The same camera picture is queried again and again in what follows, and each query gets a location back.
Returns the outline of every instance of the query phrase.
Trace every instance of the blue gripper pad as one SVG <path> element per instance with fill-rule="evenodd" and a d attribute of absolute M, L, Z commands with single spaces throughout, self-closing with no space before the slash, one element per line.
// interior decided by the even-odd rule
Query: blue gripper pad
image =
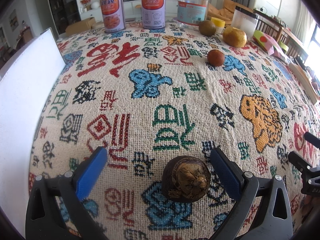
<path fill-rule="evenodd" d="M 107 160 L 107 149 L 101 148 L 78 179 L 76 195 L 80 201 L 89 196 L 94 184 L 103 170 L 104 165 L 107 163 Z"/>
<path fill-rule="evenodd" d="M 228 196 L 239 201 L 241 198 L 241 184 L 233 171 L 215 149 L 211 150 L 210 163 L 217 173 L 224 189 L 228 193 Z"/>

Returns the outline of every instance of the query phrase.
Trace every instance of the tablecloth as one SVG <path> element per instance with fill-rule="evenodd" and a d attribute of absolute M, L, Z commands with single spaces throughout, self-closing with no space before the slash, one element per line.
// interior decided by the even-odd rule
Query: tablecloth
<path fill-rule="evenodd" d="M 288 153 L 318 164 L 303 134 L 320 136 L 319 106 L 284 62 L 253 42 L 236 49 L 221 36 L 205 37 L 174 22 L 158 30 L 143 29 L 141 22 L 112 34 L 90 30 L 57 45 L 66 66 L 34 135 L 29 189 L 37 174 L 74 171 L 105 146 L 108 163 L 82 203 L 110 240 L 207 239 L 234 205 L 209 162 L 219 146 L 244 171 L 282 176 L 293 228 L 299 227 L 301 173 Z M 208 63 L 211 49 L 225 54 L 223 66 Z M 161 194 L 163 169 L 178 155 L 195 156 L 210 170 L 209 192 L 197 202 L 175 203 Z M 77 234 L 62 199 L 57 202 Z"/>

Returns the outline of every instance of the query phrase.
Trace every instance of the black lid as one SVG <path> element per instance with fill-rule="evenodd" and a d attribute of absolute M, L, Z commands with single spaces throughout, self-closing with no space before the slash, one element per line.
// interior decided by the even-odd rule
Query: black lid
<path fill-rule="evenodd" d="M 239 6 L 236 6 L 236 10 L 239 11 L 239 12 L 242 12 L 242 13 L 250 16 L 250 17 L 252 17 L 253 19 L 258 19 L 259 18 L 259 16 L 256 15 L 255 13 L 249 12 L 246 9 L 243 9 L 243 8 L 241 8 Z"/>

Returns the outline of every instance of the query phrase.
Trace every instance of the metal screw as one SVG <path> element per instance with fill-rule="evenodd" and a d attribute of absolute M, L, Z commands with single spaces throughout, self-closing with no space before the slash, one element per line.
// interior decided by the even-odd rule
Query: metal screw
<path fill-rule="evenodd" d="M 36 180 L 41 180 L 42 179 L 42 175 L 37 175 L 36 176 Z"/>
<path fill-rule="evenodd" d="M 72 171 L 67 171 L 67 172 L 64 174 L 64 176 L 65 176 L 66 178 L 70 178 L 72 175 L 73 175 L 73 172 L 72 172 Z"/>
<path fill-rule="evenodd" d="M 252 176 L 253 176 L 252 172 L 250 172 L 250 171 L 246 171 L 246 172 L 244 173 L 244 175 L 245 175 L 247 178 L 252 178 Z"/>
<path fill-rule="evenodd" d="M 276 176 L 275 176 L 275 179 L 281 181 L 282 178 L 281 178 L 280 175 L 276 175 Z"/>

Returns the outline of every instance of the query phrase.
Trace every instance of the plastic jar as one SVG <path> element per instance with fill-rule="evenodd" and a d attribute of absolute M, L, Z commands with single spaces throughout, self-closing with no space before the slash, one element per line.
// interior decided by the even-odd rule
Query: plastic jar
<path fill-rule="evenodd" d="M 207 19 L 208 2 L 209 0 L 178 0 L 179 26 L 198 29 L 200 22 Z"/>
<path fill-rule="evenodd" d="M 123 0 L 100 0 L 102 18 L 106 33 L 125 28 Z"/>
<path fill-rule="evenodd" d="M 258 19 L 258 15 L 236 6 L 231 27 L 244 31 L 247 35 L 247 41 L 250 41 L 253 37 L 254 31 L 256 30 Z"/>
<path fill-rule="evenodd" d="M 165 0 L 141 0 L 142 25 L 145 29 L 161 29 L 165 24 Z"/>
<path fill-rule="evenodd" d="M 226 24 L 226 22 L 214 17 L 211 17 L 211 22 L 216 27 L 216 34 L 222 34 L 224 30 L 224 25 Z"/>

